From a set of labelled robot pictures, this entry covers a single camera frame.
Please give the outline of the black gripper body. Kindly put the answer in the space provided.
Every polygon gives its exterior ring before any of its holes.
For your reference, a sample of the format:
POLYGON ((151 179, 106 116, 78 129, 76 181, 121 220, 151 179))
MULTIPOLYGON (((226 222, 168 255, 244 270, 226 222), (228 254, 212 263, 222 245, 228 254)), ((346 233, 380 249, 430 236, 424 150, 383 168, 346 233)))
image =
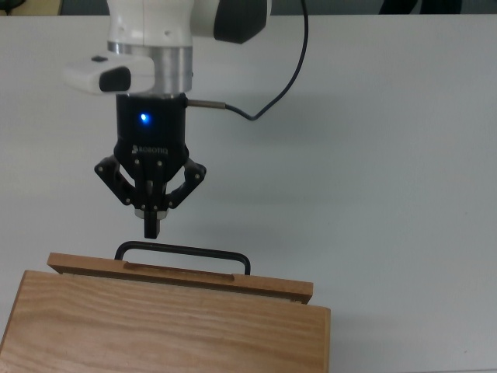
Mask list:
POLYGON ((116 96, 113 154, 135 183, 136 205, 169 205, 167 183, 186 164, 186 96, 116 96))

